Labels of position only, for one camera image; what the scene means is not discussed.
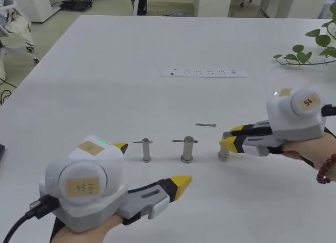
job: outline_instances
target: trash can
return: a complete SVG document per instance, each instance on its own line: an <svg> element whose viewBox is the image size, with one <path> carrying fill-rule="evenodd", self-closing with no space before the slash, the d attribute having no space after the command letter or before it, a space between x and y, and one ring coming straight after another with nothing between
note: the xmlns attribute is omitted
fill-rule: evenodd
<svg viewBox="0 0 336 243"><path fill-rule="evenodd" d="M134 1L135 0L131 0L133 9L134 9ZM137 15L138 16L143 16L143 15L146 15L146 14L147 14L147 0L139 0Z"/></svg>

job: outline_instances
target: red bead bracelet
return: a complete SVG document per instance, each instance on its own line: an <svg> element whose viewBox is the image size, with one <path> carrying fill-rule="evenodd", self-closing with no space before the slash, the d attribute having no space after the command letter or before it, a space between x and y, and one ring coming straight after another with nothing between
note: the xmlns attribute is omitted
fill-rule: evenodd
<svg viewBox="0 0 336 243"><path fill-rule="evenodd" d="M316 180L320 184L329 184L331 181L329 178L324 177L327 171L336 163L336 154L332 155L320 168L317 174Z"/></svg>

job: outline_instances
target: metal pin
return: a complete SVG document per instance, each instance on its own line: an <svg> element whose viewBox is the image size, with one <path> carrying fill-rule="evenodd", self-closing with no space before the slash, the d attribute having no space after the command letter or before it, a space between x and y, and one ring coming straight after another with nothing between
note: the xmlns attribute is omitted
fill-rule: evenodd
<svg viewBox="0 0 336 243"><path fill-rule="evenodd" d="M217 124L196 123L196 126L211 126L211 127L215 128L215 127L217 127Z"/></svg>
<svg viewBox="0 0 336 243"><path fill-rule="evenodd" d="M228 137L231 137L231 136L232 136L232 134L230 132L224 132L222 138L225 139L225 138L228 138ZM223 146L220 146L220 150L219 150L219 153L218 153L218 158L221 161L226 161L226 160L228 160L229 156L230 156L229 150L227 150Z"/></svg>
<svg viewBox="0 0 336 243"><path fill-rule="evenodd" d="M149 153L149 144L153 143L147 138L142 139L141 141L133 142L134 144L142 144L142 151L143 151L143 161L145 163L149 163L151 161L151 155Z"/></svg>
<svg viewBox="0 0 336 243"><path fill-rule="evenodd" d="M193 160L193 146L194 143L198 143L198 140L194 140L191 136L186 136L184 140L173 140L173 142L183 142L183 154L181 155L181 161L184 163L191 163Z"/></svg>

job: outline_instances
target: label sticker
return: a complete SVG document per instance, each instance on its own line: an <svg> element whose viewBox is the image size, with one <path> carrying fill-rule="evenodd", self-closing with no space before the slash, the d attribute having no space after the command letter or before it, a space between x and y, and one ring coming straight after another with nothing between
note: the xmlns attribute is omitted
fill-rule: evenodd
<svg viewBox="0 0 336 243"><path fill-rule="evenodd" d="M303 111L308 111L311 108L320 104L321 104L320 96L318 96L318 94L315 92L312 93L309 97L300 101L300 106Z"/></svg>
<svg viewBox="0 0 336 243"><path fill-rule="evenodd" d="M66 194L70 198L98 195L99 192L99 177L67 179Z"/></svg>
<svg viewBox="0 0 336 243"><path fill-rule="evenodd" d="M292 91L291 88L283 88L283 89L280 91L279 97L285 97L285 96L288 96L288 95L290 95L291 91Z"/></svg>
<svg viewBox="0 0 336 243"><path fill-rule="evenodd" d="M100 152L102 152L104 150L103 147L101 147L99 145L96 145L95 143L90 142L90 141L85 141L82 144L79 144L78 148L88 152L89 154L91 154L93 156L98 155Z"/></svg>

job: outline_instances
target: metal cylinder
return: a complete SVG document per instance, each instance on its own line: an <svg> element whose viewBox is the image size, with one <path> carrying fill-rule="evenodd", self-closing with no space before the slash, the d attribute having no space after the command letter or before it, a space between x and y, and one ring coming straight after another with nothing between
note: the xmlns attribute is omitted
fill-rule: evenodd
<svg viewBox="0 0 336 243"><path fill-rule="evenodd" d="M151 161L151 155L149 153L150 141L147 138L142 139L143 161L149 163Z"/></svg>
<svg viewBox="0 0 336 243"><path fill-rule="evenodd" d="M225 138L228 138L228 137L231 137L231 133L230 132L224 132L223 133L223 137L222 139L225 139ZM221 160L221 161L226 161L228 160L230 156L230 152L229 150L227 150L225 147L223 146L220 146L220 149L219 149L219 153L218 153L218 158Z"/></svg>
<svg viewBox="0 0 336 243"><path fill-rule="evenodd" d="M184 138L183 144L183 154L181 156L181 160L184 163L191 163L193 160L193 146L194 146L194 138L191 136L187 136Z"/></svg>
<svg viewBox="0 0 336 243"><path fill-rule="evenodd" d="M229 150L221 146L218 153L218 158L222 161L226 161L229 159L229 156L230 156Z"/></svg>

